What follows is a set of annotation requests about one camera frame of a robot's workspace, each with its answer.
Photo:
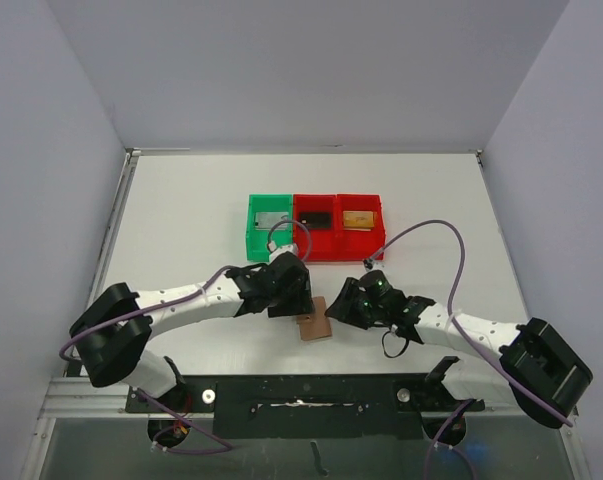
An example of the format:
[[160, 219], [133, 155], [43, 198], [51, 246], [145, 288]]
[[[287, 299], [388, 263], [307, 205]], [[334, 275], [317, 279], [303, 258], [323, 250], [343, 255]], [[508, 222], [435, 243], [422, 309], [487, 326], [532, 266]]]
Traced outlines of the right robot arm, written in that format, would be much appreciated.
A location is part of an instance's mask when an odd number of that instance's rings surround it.
[[518, 406], [537, 423], [565, 425], [590, 386], [593, 373], [548, 322], [501, 323], [451, 314], [433, 299], [405, 295], [385, 274], [372, 270], [346, 279], [328, 317], [367, 330], [383, 326], [408, 343], [445, 347], [484, 360], [491, 374], [457, 362], [441, 384], [456, 400], [476, 399]]

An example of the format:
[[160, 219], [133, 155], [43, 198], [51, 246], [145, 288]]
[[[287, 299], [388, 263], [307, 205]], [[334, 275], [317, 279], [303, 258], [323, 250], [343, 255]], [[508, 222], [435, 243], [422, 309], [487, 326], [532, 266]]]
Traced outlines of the red plastic double bin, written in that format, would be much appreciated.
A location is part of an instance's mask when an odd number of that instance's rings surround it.
[[[372, 231], [344, 230], [344, 210], [376, 212]], [[322, 211], [332, 215], [330, 230], [308, 230], [298, 221], [301, 212]], [[292, 238], [309, 262], [356, 262], [370, 257], [385, 244], [386, 230], [381, 197], [376, 194], [295, 194], [293, 196]]]

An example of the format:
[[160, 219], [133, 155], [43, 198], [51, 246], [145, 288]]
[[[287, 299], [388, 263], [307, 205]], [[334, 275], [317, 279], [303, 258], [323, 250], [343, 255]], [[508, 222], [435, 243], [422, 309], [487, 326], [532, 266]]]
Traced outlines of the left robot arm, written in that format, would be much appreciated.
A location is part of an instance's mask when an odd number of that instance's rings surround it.
[[149, 350], [154, 338], [207, 320], [313, 310], [309, 269], [284, 252], [268, 263], [223, 266], [203, 283], [155, 291], [114, 284], [71, 326], [65, 347], [77, 351], [93, 387], [123, 383], [160, 399], [185, 382], [172, 359]]

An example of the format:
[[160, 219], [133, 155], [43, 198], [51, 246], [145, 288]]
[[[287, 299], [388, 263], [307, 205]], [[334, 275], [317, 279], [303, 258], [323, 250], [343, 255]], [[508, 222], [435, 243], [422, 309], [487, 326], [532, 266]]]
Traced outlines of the brown leather card holder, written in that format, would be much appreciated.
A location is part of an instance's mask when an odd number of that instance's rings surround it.
[[296, 317], [300, 339], [304, 342], [322, 340], [332, 336], [330, 319], [326, 315], [325, 298], [323, 296], [314, 297], [313, 306], [312, 313]]

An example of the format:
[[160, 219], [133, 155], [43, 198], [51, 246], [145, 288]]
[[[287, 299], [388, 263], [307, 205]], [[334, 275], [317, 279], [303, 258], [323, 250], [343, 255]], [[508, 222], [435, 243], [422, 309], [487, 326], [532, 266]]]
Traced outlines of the green plastic bin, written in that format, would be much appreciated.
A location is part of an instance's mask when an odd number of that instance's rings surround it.
[[291, 194], [250, 194], [246, 220], [246, 257], [251, 262], [267, 262], [270, 251], [268, 245], [274, 241], [277, 246], [292, 242], [292, 225], [282, 224], [269, 240], [272, 227], [281, 220], [291, 219], [293, 196]]

